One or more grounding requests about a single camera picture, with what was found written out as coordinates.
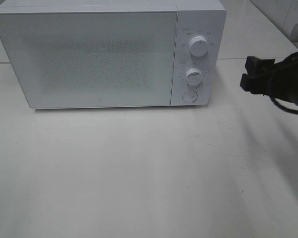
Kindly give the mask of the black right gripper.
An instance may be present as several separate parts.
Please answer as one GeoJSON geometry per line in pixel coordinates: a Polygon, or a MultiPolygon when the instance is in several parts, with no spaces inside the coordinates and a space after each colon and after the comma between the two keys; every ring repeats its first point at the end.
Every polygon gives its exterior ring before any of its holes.
{"type": "Polygon", "coordinates": [[[245,92],[268,96],[271,102],[283,111],[291,109],[283,106],[278,100],[298,106],[298,52],[279,63],[276,63],[275,59],[248,56],[245,69],[247,73],[268,73],[268,76],[243,74],[240,87],[245,92]]]}

